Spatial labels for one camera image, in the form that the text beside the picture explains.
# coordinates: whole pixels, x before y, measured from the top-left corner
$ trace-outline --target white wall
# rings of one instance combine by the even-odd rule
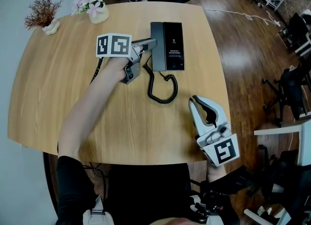
[[[49,195],[42,153],[7,139],[11,89],[32,31],[24,29],[34,0],[0,0],[0,224],[51,225],[56,214]],[[57,16],[71,13],[64,0]]]

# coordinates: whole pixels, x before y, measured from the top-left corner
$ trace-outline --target flower vase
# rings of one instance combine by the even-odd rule
[[[91,22],[93,24],[98,24],[100,22],[105,21],[107,18],[109,18],[109,10],[107,8],[107,6],[105,5],[105,3],[103,3],[103,11],[97,12],[95,17],[92,17],[90,14],[88,14],[89,19],[91,20]]]
[[[57,19],[53,19],[51,24],[46,27],[42,27],[42,30],[45,32],[46,35],[51,35],[57,32],[60,23]]]

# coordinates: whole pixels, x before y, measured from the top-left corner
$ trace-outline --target wooden floor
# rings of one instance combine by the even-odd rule
[[[257,15],[268,18],[266,11],[274,17],[273,10],[259,8],[251,0],[191,0],[190,4],[200,5],[204,9],[220,9]],[[270,154],[277,156],[289,149],[291,135],[255,137],[253,131],[258,128],[273,127],[278,108],[264,112],[263,104],[270,102],[274,94],[261,83],[262,78],[277,79],[284,69],[290,65],[297,66],[298,58],[294,52],[287,51],[278,36],[279,27],[266,25],[255,18],[248,20],[245,16],[217,11],[206,11],[209,25],[212,29],[219,51],[229,97],[231,126],[238,136],[240,158],[226,164],[227,172],[233,171],[241,165],[255,170],[262,163],[262,155],[258,151],[258,144],[265,144]],[[285,120],[293,122],[290,109],[285,108]],[[291,149],[298,148],[298,136],[294,134]],[[106,173],[110,166],[101,165]],[[206,162],[189,164],[190,176],[196,181],[202,181],[206,175]],[[102,179],[89,172],[96,186],[96,192],[102,193]],[[241,224],[253,224],[243,210],[257,210],[264,204],[260,193],[253,198],[246,196],[246,190],[232,196],[232,204],[241,218]]]

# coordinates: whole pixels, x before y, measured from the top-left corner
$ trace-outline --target black sleeve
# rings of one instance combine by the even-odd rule
[[[56,225],[82,225],[83,213],[95,206],[94,184],[78,160],[62,156],[57,161],[58,220]]]

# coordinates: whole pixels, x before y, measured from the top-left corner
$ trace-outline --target wooden table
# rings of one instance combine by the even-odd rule
[[[105,33],[150,37],[150,22],[182,22],[185,70],[172,72],[178,95],[170,104],[147,96],[149,75],[118,84],[88,141],[85,161],[114,164],[174,164],[204,160],[188,107],[189,97],[208,97],[225,109],[229,103],[213,34],[200,6],[138,2],[109,5],[110,17],[92,24],[85,14],[60,19],[56,34],[36,29],[21,58],[10,101],[8,138],[57,154],[58,134],[67,113],[86,90],[96,69],[96,37]],[[154,95],[168,98],[173,84],[155,73]]]

